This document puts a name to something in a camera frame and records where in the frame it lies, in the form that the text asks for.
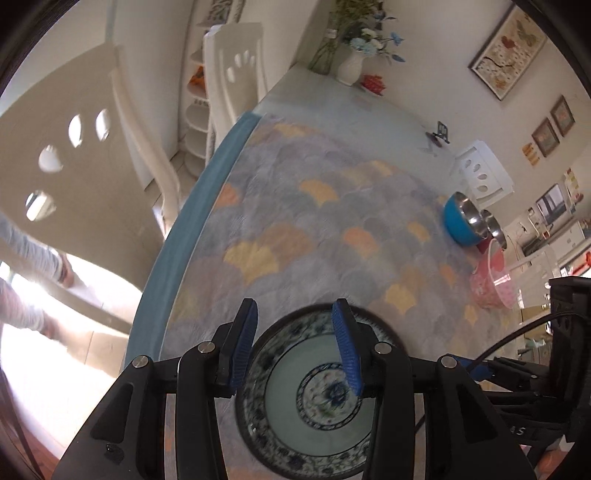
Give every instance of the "white vase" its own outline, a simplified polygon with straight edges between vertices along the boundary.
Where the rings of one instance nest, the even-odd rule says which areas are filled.
[[[359,80],[364,58],[363,52],[351,50],[349,56],[339,65],[336,71],[336,79],[347,86],[353,85]]]

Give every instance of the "framed floral painting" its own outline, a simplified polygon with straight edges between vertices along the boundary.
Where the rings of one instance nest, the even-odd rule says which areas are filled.
[[[469,68],[502,100],[530,66],[546,38],[523,10],[513,6]]]
[[[552,124],[548,118],[544,119],[541,125],[535,129],[535,132],[531,136],[538,145],[542,155],[545,157],[550,155],[560,143],[560,140],[558,140],[558,136],[556,135],[556,132],[554,132],[554,128],[552,127]]]
[[[574,125],[573,113],[570,111],[569,104],[566,103],[564,96],[560,97],[550,113],[556,122],[560,134],[564,137]]]

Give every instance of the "blue tablecloth edge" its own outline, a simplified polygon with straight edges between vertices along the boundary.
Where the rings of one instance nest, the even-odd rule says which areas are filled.
[[[164,332],[187,264],[217,196],[260,115],[244,113],[197,180],[168,234],[144,288],[131,327],[123,368],[136,356],[160,358]]]

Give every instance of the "blue and white floral plate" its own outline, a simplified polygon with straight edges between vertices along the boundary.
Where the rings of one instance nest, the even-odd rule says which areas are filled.
[[[330,317],[332,305],[298,310],[254,345],[236,396],[238,428],[253,455],[294,480],[337,480],[363,470],[374,419],[373,398],[347,385]],[[378,339],[404,348],[383,320],[352,307]]]

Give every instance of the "pants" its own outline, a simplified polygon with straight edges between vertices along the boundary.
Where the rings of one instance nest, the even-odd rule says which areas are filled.
[[[61,258],[26,236],[0,210],[0,238],[19,256],[46,277],[57,281],[61,275]],[[0,278],[0,322],[16,328],[43,330],[43,311],[24,303],[12,287]]]

